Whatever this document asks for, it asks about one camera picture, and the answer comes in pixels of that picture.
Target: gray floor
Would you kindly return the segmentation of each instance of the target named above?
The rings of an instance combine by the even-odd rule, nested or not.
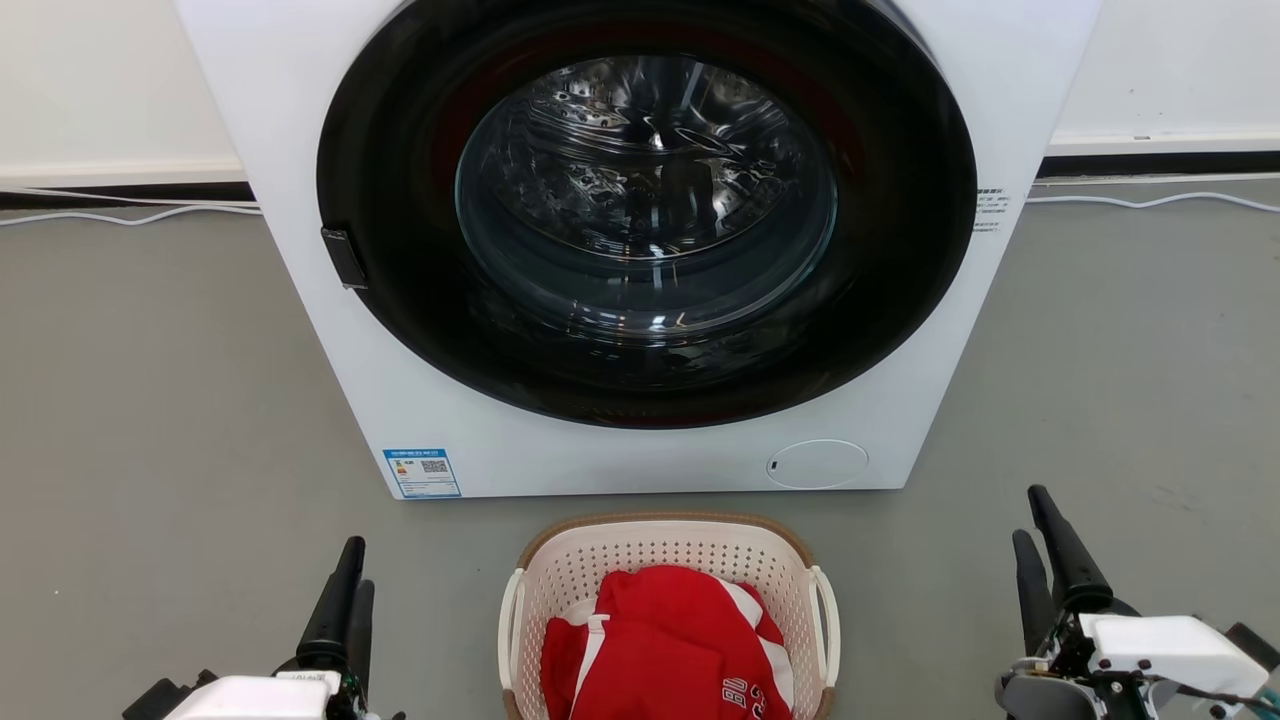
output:
[[[1277,182],[1212,190],[1280,204]],[[694,507],[812,543],[845,623],[837,717],[1000,717],[1009,533],[1033,482],[1133,605],[1280,643],[1277,307],[1280,215],[1038,206],[902,492],[411,503],[383,487],[260,220],[0,229],[5,715],[105,719],[160,676],[270,671],[360,533],[375,710],[499,717],[497,607],[525,542],[571,515]]]

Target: basket rim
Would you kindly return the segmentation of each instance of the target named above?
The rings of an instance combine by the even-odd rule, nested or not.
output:
[[[828,720],[835,705],[836,688],[823,688],[822,700],[818,702],[818,710],[813,714],[813,720]],[[520,714],[520,706],[516,705],[515,691],[502,691],[502,706],[507,711],[507,720],[525,720],[525,716]]]
[[[613,525],[621,523],[660,523],[660,521],[691,521],[691,523],[723,523],[727,525],[751,525],[769,530],[773,534],[787,541],[787,544],[796,551],[800,556],[800,561],[804,562],[805,568],[813,568],[815,565],[813,553],[809,551],[809,546],[804,543],[795,533],[792,533],[786,525],[773,520],[772,518],[765,518],[763,515],[751,515],[748,512],[707,512],[695,510],[673,510],[662,512],[600,512],[595,515],[582,515],[580,518],[570,518],[568,520],[562,520],[554,525],[547,528],[539,533],[532,541],[525,546],[525,551],[520,555],[520,561],[516,568],[521,570],[527,570],[529,564],[534,560],[534,556],[548,541],[553,537],[573,530],[577,528],[588,528],[591,525]]]

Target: power cord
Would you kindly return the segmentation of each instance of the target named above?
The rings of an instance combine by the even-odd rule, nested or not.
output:
[[[92,195],[87,192],[70,192],[63,190],[42,190],[33,187],[8,187],[0,186],[0,193],[10,192],[19,195],[49,195],[55,197],[83,197],[87,200],[119,200],[125,202],[136,202],[138,205],[177,205],[173,210],[165,210],[163,213],[156,213],[155,215],[147,215],[146,218],[138,218],[137,220],[125,220],[122,218],[115,218],[111,215],[99,215],[93,213],[49,213],[44,215],[28,215],[26,218],[13,218],[9,220],[0,220],[0,227],[8,225],[20,225],[26,223],[36,223],[41,220],[58,220],[67,218],[77,218],[82,220],[101,220],[104,223],[114,223],[116,225],[145,225],[147,223],[154,223],[156,220],[164,220],[166,218],[173,218],[174,215],[182,215],[186,213],[197,211],[212,211],[212,213],[234,213],[238,215],[261,215],[262,211],[259,209],[257,202],[242,202],[242,201],[200,201],[192,204],[187,200],[140,200],[136,197],[115,197],[110,195]],[[1117,208],[1129,208],[1132,210],[1144,210],[1147,208],[1156,208],[1158,205],[1165,205],[1167,202],[1178,202],[1179,200],[1221,200],[1224,202],[1234,202],[1236,205],[1243,205],[1245,208],[1252,208],[1254,210],[1262,210],[1265,213],[1280,213],[1280,208],[1275,205],[1265,205],[1256,200],[1248,200],[1244,197],[1235,197],[1234,195],[1222,195],[1221,192],[1184,192],[1181,195],[1170,195],[1169,197],[1161,197],[1157,200],[1148,200],[1146,202],[1130,202],[1128,200],[1119,200],[1115,197],[1101,197],[1092,195],[1055,195],[1048,197],[1028,197],[1028,205],[1039,205],[1048,202],[1094,202],[1101,205],[1115,205]]]
[[[243,200],[150,200],[138,197],[118,197],[115,195],[93,195],[91,192],[72,192],[69,190],[49,190],[44,187],[14,187],[0,184],[0,195],[40,195],[45,197],[83,197],[86,200],[118,200],[137,205],[206,205],[223,208],[257,208],[257,202]]]
[[[0,220],[0,228],[9,225],[22,225],[26,223],[36,223],[41,220],[61,220],[61,219],[81,219],[81,220],[100,220],[104,223],[111,223],[116,225],[137,227],[145,225],[147,223],[154,223],[156,220],[164,220],[173,218],[174,215],[183,215],[187,213],[233,213],[237,215],[261,215],[262,211],[259,209],[257,202],[246,202],[239,200],[152,200],[152,199],[137,199],[137,197],[118,197],[114,195],[95,195],[91,192],[72,192],[69,190],[46,190],[38,187],[10,187],[0,184],[0,195],[41,195],[49,197],[82,197],[86,200],[118,200],[122,202],[133,202],[137,205],[177,205],[172,210],[164,210],[156,213],[155,215],[147,215],[146,218],[138,218],[136,220],[128,220],[124,218],[116,218],[114,215],[100,215],[97,213],[82,213],[82,211],[65,211],[65,213],[46,213],[41,215],[28,215],[24,218],[12,218],[8,220]]]
[[[111,215],[96,215],[93,213],[49,213],[46,215],[29,215],[26,218],[13,218],[9,220],[0,220],[0,228],[8,225],[20,225],[24,223],[36,223],[40,220],[59,220],[68,218],[77,218],[81,220],[101,220],[104,223],[111,223],[116,225],[137,227],[145,225],[147,223],[154,223],[156,220],[164,220],[174,215],[182,215],[186,213],[234,213],[237,215],[261,215],[261,210],[255,210],[252,208],[232,208],[227,205],[182,205],[172,210],[165,210],[163,213],[156,213],[155,215],[147,215],[146,218],[138,218],[136,220],[128,220],[124,218],[115,218]]]
[[[1129,202],[1128,200],[1117,200],[1115,197],[1097,197],[1092,195],[1052,195],[1048,197],[1028,197],[1028,204],[1041,204],[1041,202],[1097,202],[1101,205],[1116,205],[1119,208],[1129,208],[1132,210],[1146,210],[1147,208],[1155,208],[1157,205],[1165,205],[1167,202],[1176,202],[1179,200],[1222,200],[1225,202],[1235,202],[1236,205],[1244,205],[1245,208],[1253,208],[1254,210],[1262,210],[1265,213],[1280,213],[1280,208],[1275,205],[1263,205],[1257,200],[1245,200],[1244,197],[1236,197],[1234,195],[1222,195],[1221,192],[1184,192],[1181,195],[1170,195],[1169,197],[1161,197],[1158,200],[1148,200],[1146,202]]]

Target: cable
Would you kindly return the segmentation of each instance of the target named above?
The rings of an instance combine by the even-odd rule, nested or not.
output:
[[[1234,694],[1228,694],[1228,693],[1207,693],[1204,691],[1198,691],[1198,689],[1196,689],[1196,688],[1193,688],[1190,685],[1179,685],[1178,687],[1178,694],[1184,694],[1184,696],[1189,696],[1189,697],[1199,697],[1199,698],[1204,698],[1204,700],[1212,700],[1212,701],[1216,701],[1216,702],[1225,702],[1228,705],[1243,705],[1243,706],[1248,707],[1249,710],[1254,710],[1254,711],[1261,710],[1262,712],[1265,712],[1266,715],[1263,715],[1261,712],[1257,714],[1258,717],[1263,717],[1263,719],[1267,719],[1270,716],[1280,716],[1280,707],[1276,707],[1276,706],[1271,705],[1270,702],[1266,702],[1266,701],[1262,701],[1262,700],[1254,700],[1252,697],[1240,697],[1240,696],[1234,696]]]
[[[1280,208],[1275,205],[1263,205],[1256,200],[1245,200],[1243,197],[1235,197],[1234,195],[1222,195],[1221,192],[1184,192],[1181,195],[1170,195],[1169,197],[1161,197],[1158,200],[1148,200],[1147,202],[1129,202],[1128,200],[1117,200],[1115,197],[1097,197],[1092,195],[1055,195],[1050,197],[1028,197],[1027,202],[1100,202],[1102,205],[1117,205],[1120,208],[1130,208],[1133,210],[1144,210],[1147,208],[1155,208],[1157,205],[1164,205],[1166,202],[1176,202],[1179,200],[1222,200],[1225,202],[1235,202],[1236,205],[1244,205],[1245,208],[1253,208],[1254,210],[1262,210],[1265,213],[1280,213]]]
[[[243,200],[150,200],[143,197],[118,197],[115,195],[93,195],[90,192],[72,192],[69,190],[46,190],[40,187],[10,187],[0,184],[0,193],[12,195],[42,195],[47,197],[83,197],[87,200],[118,200],[137,205],[209,205],[223,208],[257,208],[257,202]]]
[[[156,220],[164,220],[165,218],[172,218],[174,215],[182,215],[184,213],[198,213],[198,211],[212,211],[212,213],[234,213],[237,215],[261,215],[261,210],[255,210],[252,208],[228,208],[225,205],[183,205],[182,208],[174,208],[173,210],[165,210],[163,213],[156,213],[155,215],[147,215],[146,218],[138,218],[137,220],[127,220],[124,218],[113,218],[111,215],[95,215],[93,213],[50,213],[45,215],[29,215],[26,218],[13,218],[10,220],[0,220],[0,228],[6,225],[20,225],[24,223],[36,223],[40,220],[58,220],[64,218],[78,218],[81,220],[102,220],[104,223],[113,223],[116,225],[137,227],[145,225],[147,223],[154,223]]]

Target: blue label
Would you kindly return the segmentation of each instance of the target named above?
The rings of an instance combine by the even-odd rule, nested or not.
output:
[[[458,480],[453,477],[453,464],[444,450],[384,450],[383,456],[404,500],[462,497]]]

